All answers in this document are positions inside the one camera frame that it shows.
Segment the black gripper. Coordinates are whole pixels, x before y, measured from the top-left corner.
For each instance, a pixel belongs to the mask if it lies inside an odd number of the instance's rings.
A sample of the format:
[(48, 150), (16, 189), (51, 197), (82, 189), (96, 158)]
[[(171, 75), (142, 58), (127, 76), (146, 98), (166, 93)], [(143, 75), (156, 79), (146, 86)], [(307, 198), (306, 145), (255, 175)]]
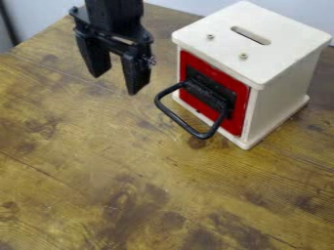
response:
[(119, 55), (128, 94), (135, 95), (148, 84), (155, 65), (154, 37), (140, 23), (143, 0), (84, 0), (70, 15), (90, 74), (95, 78), (104, 74), (111, 69), (110, 53)]

